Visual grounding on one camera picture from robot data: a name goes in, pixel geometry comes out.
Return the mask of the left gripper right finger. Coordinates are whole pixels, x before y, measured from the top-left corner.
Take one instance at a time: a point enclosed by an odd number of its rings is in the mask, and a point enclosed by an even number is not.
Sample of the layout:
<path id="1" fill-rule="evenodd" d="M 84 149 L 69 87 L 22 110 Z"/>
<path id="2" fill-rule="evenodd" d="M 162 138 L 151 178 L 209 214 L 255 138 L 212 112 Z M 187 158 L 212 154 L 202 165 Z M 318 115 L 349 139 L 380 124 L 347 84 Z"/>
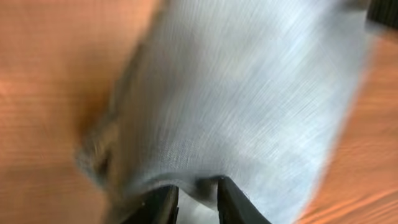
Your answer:
<path id="1" fill-rule="evenodd" d="M 217 209 L 220 224 L 271 224 L 227 176 L 218 179 Z"/>

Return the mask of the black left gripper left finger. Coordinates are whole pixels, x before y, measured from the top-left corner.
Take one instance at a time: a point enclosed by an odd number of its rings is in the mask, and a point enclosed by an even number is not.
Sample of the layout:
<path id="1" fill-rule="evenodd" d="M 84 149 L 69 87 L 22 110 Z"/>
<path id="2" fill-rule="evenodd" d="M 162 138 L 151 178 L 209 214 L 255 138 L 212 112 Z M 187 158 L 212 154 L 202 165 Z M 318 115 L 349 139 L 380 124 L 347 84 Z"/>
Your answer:
<path id="1" fill-rule="evenodd" d="M 168 185 L 149 192 L 122 224 L 176 224 L 177 216 L 178 187 Z"/>

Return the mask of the light blue denim jeans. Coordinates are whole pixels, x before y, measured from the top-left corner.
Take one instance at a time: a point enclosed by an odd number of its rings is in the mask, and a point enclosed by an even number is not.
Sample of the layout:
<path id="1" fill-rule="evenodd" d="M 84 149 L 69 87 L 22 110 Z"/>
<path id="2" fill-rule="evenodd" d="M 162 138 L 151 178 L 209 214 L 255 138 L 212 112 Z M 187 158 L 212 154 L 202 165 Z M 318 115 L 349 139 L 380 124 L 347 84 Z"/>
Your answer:
<path id="1" fill-rule="evenodd" d="M 182 190 L 179 223 L 216 223 L 216 178 L 272 223 L 312 199 L 367 61 L 367 1 L 164 1 L 76 155 L 120 223 Z"/>

